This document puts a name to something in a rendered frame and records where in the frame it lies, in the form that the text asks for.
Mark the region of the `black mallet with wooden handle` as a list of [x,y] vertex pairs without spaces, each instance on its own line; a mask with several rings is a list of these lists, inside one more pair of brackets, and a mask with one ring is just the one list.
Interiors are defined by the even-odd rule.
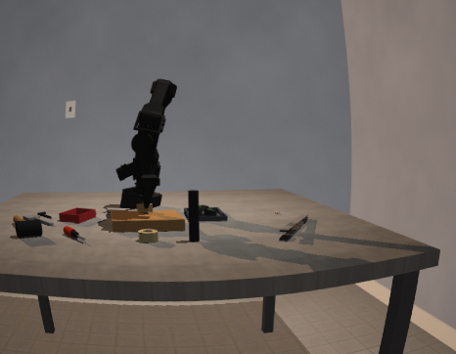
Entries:
[[15,215],[13,220],[16,222],[16,233],[18,238],[42,236],[40,219],[23,220],[20,216]]

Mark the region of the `orange wooden board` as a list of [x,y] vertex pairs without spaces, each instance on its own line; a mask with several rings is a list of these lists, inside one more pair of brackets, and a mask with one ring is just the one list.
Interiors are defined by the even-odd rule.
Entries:
[[176,210],[112,211],[112,225],[113,232],[138,232],[143,229],[185,231],[185,219]]

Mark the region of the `red-handled screwdriver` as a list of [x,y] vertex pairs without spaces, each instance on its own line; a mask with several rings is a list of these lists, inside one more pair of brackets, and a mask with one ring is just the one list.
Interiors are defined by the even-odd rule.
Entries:
[[69,226],[64,227],[64,233],[72,238],[81,238],[83,240],[86,240],[83,237],[81,237],[73,228],[71,228]]

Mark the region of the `red open tray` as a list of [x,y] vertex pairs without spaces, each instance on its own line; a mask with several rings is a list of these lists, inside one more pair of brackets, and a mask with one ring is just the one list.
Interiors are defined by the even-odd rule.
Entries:
[[[91,210],[91,211],[90,211]],[[82,213],[82,214],[81,214]],[[82,223],[96,217],[96,209],[74,208],[59,213],[60,221],[70,223]]]

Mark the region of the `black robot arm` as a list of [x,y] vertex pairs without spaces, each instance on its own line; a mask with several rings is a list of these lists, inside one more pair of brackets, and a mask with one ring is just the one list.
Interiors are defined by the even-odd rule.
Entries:
[[[138,155],[143,155],[147,152],[155,153],[155,171],[158,177],[160,176],[160,162],[157,144],[160,132],[162,133],[163,127],[165,125],[165,116],[163,114],[165,108],[170,104],[171,99],[174,98],[176,89],[177,86],[173,83],[171,84],[170,80],[157,79],[157,81],[153,81],[151,88],[151,94],[153,93],[152,98],[150,102],[144,105],[142,110],[139,111],[133,128],[133,130],[138,130],[138,134],[136,134],[131,141],[132,150]],[[155,137],[156,144],[154,143]],[[120,166],[120,168],[118,168],[118,170],[116,170],[119,181],[122,181],[125,178],[134,175],[134,172],[135,177],[137,175],[139,176],[138,163],[134,157],[133,162],[123,164]]]

